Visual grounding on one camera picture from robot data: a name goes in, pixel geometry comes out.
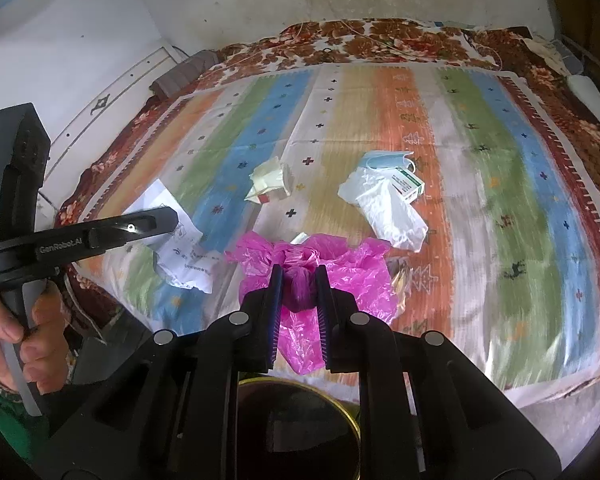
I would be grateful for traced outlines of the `person's left hand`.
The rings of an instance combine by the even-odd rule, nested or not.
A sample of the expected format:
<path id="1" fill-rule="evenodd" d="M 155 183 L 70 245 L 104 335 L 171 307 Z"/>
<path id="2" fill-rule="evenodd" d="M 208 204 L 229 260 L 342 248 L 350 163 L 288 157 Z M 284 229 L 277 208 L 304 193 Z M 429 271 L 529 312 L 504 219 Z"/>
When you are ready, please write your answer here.
<path id="1" fill-rule="evenodd" d="M 32 309 L 35 330 L 24 336 L 24 328 L 0 300 L 0 386 L 16 391 L 2 342 L 20 345 L 22 371 L 27 382 L 35 384 L 41 394 L 54 393 L 64 388 L 68 377 L 69 347 L 64 330 L 67 317 L 61 294 L 55 284 L 47 285 Z"/>

